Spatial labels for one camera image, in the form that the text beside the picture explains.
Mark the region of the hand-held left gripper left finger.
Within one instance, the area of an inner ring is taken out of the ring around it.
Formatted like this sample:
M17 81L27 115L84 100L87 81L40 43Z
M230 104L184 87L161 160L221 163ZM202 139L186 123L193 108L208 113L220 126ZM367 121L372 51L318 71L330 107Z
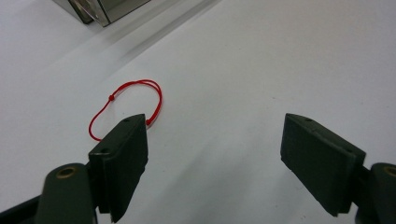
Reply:
M89 153L93 199L117 223L126 213L149 160L146 117L120 121Z

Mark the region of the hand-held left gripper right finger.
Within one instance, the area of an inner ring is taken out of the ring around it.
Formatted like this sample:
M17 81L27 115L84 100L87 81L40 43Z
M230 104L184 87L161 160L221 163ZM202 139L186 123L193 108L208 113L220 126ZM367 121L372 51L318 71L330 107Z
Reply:
M347 213L366 153L318 122L285 116L281 160L332 216Z

